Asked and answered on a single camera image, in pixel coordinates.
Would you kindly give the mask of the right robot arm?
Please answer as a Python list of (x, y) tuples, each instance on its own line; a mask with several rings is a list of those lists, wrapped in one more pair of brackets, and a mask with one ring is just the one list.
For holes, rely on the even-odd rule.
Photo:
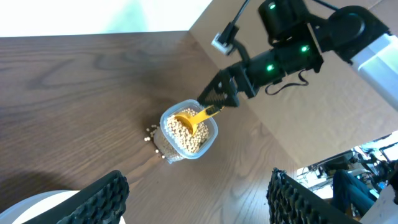
[(271, 48), (250, 57), (236, 39), (231, 21), (212, 45), (240, 61), (221, 69), (198, 97), (209, 115), (239, 106), (238, 93), (254, 98), (259, 90), (279, 85), (287, 75), (318, 73), (322, 54), (332, 51), (349, 64), (393, 108), (397, 107), (397, 37), (361, 6), (333, 8), (326, 19), (312, 14), (302, 0), (266, 0), (258, 8)]

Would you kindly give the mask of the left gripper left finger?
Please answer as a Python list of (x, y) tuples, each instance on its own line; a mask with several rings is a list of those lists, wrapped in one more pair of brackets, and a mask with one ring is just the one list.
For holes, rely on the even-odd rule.
[(126, 211), (129, 184), (114, 170), (27, 224), (117, 224)]

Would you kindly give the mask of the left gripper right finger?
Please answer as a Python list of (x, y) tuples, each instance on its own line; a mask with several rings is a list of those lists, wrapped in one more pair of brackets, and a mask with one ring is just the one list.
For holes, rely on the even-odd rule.
[(274, 168), (267, 190), (270, 223), (360, 224)]

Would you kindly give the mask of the yellow measuring scoop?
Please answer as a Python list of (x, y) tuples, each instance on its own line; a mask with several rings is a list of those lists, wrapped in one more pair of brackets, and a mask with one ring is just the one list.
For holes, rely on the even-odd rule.
[(174, 118), (180, 121), (191, 132), (191, 134), (194, 135), (198, 129), (199, 123), (209, 118), (212, 118), (214, 115), (219, 113), (223, 108), (224, 108), (223, 106), (211, 105), (201, 110), (194, 116), (188, 113), (181, 112), (175, 114)]

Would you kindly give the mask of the white digital kitchen scale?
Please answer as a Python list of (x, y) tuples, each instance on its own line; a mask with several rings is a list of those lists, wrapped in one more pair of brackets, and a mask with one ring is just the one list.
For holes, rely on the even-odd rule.
[(78, 192), (79, 190), (53, 190), (26, 198), (3, 211), (1, 223), (25, 223), (56, 207)]

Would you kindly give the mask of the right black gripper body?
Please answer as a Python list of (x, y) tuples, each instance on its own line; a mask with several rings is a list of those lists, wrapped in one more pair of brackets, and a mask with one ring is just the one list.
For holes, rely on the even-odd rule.
[(238, 91), (242, 91), (248, 98), (254, 98), (260, 87), (279, 83), (285, 76), (282, 62), (275, 50), (268, 50), (248, 62), (238, 62), (228, 68), (235, 79)]

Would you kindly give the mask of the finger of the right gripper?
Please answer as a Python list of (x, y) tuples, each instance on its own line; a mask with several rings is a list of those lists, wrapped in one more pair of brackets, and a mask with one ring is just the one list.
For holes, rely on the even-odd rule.
[(228, 70), (220, 70), (197, 98), (204, 106), (238, 107), (238, 89)]

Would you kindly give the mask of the clear container of soybeans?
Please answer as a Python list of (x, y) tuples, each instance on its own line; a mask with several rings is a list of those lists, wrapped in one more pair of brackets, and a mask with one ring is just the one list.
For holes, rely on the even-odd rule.
[(209, 150), (218, 135), (218, 126), (213, 118), (198, 124), (194, 135), (177, 119), (177, 113), (196, 115), (204, 107), (195, 100), (185, 100), (166, 110), (158, 125), (152, 125), (147, 131), (156, 149), (169, 164), (184, 159), (198, 159)]

